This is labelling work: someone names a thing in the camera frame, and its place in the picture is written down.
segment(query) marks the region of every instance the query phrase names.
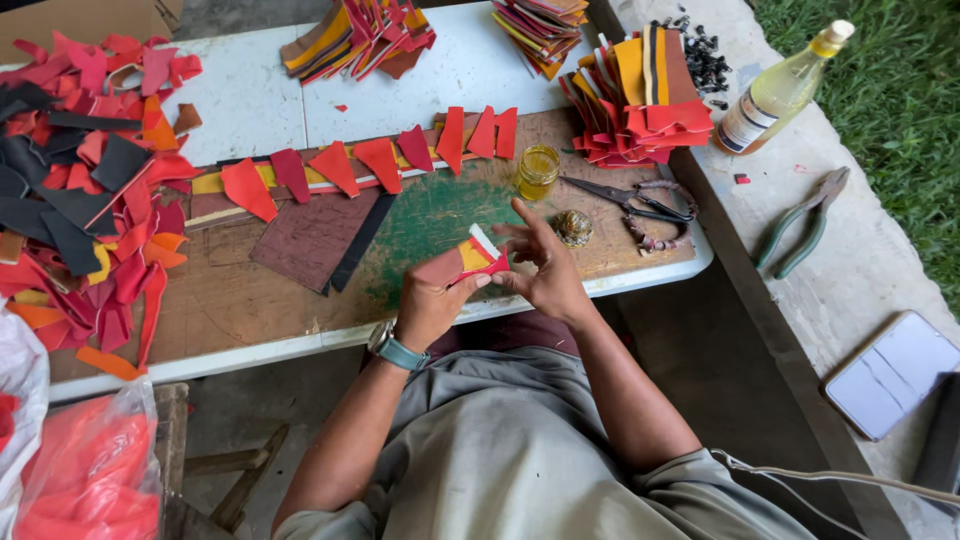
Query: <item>cord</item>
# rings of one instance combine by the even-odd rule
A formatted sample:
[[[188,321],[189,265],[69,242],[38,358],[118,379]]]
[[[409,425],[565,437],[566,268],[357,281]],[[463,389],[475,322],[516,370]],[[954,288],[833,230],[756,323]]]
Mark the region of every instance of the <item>cord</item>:
[[[755,475],[761,475],[763,477],[771,479],[772,481],[780,484],[781,486],[786,488],[786,490],[789,491],[794,497],[800,500],[801,503],[806,505],[807,508],[809,508],[814,513],[816,513],[818,516],[824,518],[825,520],[838,526],[839,528],[845,530],[846,532],[849,532],[850,534],[852,534],[853,536],[856,536],[860,540],[870,540],[870,539],[864,536],[863,534],[857,532],[856,530],[853,530],[852,528],[849,528],[846,525],[834,520],[833,518],[829,517],[827,514],[821,512],[812,504],[808,503],[806,499],[801,497],[799,493],[794,491],[793,488],[791,488],[785,482],[783,482],[780,479],[775,479],[773,475],[788,477],[792,479],[812,480],[812,481],[845,480],[845,481],[867,483],[867,484],[879,485],[879,486],[885,486],[885,487],[892,487],[894,489],[899,489],[920,497],[924,497],[925,499],[931,499],[932,501],[939,501],[941,503],[960,506],[960,497],[956,495],[952,495],[950,493],[945,493],[943,491],[936,491],[933,489],[928,489],[925,487],[920,487],[917,485],[912,485],[912,484],[908,484],[908,483],[904,483],[896,480],[879,479],[877,477],[871,477],[869,475],[860,475],[857,473],[841,473],[837,471],[823,471],[818,473],[799,473],[797,471],[789,471],[786,469],[779,469],[777,467],[753,467],[737,459],[736,457],[733,457],[732,455],[727,454],[722,450],[710,449],[710,452],[712,454],[719,454],[723,456],[724,460],[726,460],[726,465],[731,469],[736,469],[737,471],[745,471],[747,473],[753,473]],[[960,540],[960,516],[958,516],[958,518],[954,520],[953,523],[954,523],[954,531],[953,531],[954,536],[956,536],[956,538]]]

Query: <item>glass jar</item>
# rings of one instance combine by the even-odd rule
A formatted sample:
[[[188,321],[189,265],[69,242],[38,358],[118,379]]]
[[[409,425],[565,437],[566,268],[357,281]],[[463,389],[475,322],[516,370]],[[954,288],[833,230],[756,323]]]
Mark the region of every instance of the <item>glass jar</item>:
[[[525,199],[539,201],[553,191],[560,174],[557,151],[545,144],[535,144],[523,151],[516,165],[514,185]]]

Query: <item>gray shirt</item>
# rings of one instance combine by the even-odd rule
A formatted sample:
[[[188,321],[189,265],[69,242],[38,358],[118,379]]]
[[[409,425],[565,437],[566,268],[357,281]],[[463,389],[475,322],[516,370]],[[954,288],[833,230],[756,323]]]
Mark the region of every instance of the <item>gray shirt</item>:
[[[647,475],[612,456],[579,358],[462,351],[407,381],[364,501],[275,538],[813,538],[707,450]]]

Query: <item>green watch strap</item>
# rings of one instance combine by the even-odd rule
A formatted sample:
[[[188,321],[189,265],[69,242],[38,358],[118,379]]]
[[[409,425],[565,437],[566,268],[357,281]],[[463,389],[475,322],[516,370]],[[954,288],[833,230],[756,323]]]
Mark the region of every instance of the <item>green watch strap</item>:
[[[430,353],[418,355],[392,337],[388,337],[376,353],[388,362],[410,371],[420,369],[430,360]]]

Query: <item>wristwatch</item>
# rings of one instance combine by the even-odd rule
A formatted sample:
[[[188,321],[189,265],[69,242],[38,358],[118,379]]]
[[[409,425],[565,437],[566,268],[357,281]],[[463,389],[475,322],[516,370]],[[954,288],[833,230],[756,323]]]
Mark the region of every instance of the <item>wristwatch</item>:
[[[376,325],[367,342],[367,350],[403,369],[416,371],[430,361],[430,353],[418,355],[394,339],[394,321]]]

